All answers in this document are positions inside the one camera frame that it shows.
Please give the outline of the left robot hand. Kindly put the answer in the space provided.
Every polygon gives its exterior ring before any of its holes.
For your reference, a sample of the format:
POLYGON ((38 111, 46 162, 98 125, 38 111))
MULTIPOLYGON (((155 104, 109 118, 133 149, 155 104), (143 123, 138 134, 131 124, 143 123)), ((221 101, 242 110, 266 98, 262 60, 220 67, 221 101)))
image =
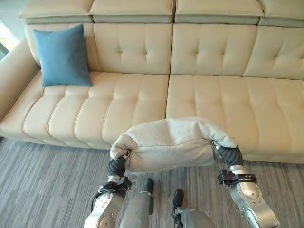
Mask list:
POLYGON ((130 157, 131 151, 126 152, 117 159, 111 159, 107 165, 108 182, 117 183, 125 174, 125 163, 130 157))

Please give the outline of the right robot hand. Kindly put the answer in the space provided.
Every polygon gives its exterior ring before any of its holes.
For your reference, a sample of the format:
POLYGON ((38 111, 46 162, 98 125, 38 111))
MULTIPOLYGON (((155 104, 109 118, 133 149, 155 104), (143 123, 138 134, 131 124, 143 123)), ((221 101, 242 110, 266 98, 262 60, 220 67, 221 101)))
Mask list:
POLYGON ((224 147, 217 141, 211 141, 211 147, 214 158, 222 159, 229 170, 233 170, 234 167, 244 166, 243 156, 238 146, 235 148, 224 147))

